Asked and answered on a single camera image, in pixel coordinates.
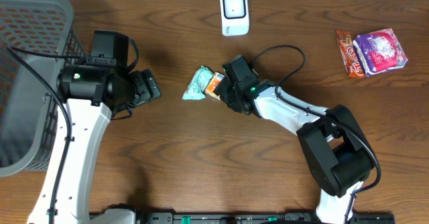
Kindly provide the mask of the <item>brown orange candy bar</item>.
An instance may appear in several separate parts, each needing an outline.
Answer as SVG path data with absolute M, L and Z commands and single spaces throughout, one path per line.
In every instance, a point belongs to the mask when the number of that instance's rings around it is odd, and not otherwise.
M 357 57 L 351 34 L 337 30 L 336 36 L 347 75 L 351 78 L 364 78 L 365 73 Z

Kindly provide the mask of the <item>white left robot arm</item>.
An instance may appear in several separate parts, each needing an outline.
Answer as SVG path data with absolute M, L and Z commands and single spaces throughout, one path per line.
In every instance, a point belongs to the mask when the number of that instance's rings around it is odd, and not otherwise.
M 118 32 L 94 32 L 91 52 L 65 66 L 53 96 L 61 115 L 48 171 L 28 223 L 138 223 L 138 212 L 126 205 L 96 217 L 89 212 L 90 188 L 104 132 L 117 114 L 161 96 L 151 70 L 128 62 L 135 42 Z

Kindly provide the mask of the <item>green wipes packet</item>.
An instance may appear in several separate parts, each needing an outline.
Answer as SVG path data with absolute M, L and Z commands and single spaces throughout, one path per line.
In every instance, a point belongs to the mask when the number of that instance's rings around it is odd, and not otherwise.
M 201 66 L 192 77 L 189 85 L 187 86 L 182 99 L 183 100 L 201 100 L 205 98 L 204 90 L 209 84 L 213 77 L 213 72 L 205 67 Z

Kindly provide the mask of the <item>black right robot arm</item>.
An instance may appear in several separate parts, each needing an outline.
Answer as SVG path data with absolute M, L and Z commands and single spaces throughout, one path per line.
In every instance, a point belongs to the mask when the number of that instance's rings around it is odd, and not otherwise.
M 321 188 L 316 216 L 323 223 L 347 223 L 358 192 L 372 169 L 380 169 L 353 114 L 301 101 L 269 80 L 223 79 L 214 93 L 238 113 L 254 114 L 298 137 L 309 170 Z

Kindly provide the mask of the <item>orange white small packet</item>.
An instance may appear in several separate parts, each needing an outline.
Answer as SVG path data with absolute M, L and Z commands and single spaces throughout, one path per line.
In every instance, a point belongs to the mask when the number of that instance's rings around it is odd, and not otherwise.
M 224 75 L 219 73 L 219 72 L 215 72 L 213 74 L 213 77 L 210 79 L 210 81 L 208 82 L 208 85 L 206 86 L 204 93 L 206 95 L 209 95 L 215 99 L 220 100 L 220 96 L 215 94 L 215 89 L 217 88 L 217 86 L 219 85 L 219 83 L 224 79 Z

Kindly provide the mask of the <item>red purple snack packet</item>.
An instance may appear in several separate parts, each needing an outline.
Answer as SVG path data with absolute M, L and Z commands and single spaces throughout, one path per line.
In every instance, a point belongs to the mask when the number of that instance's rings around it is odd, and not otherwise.
M 408 62 L 391 28 L 360 34 L 353 40 L 353 46 L 366 77 L 401 69 Z

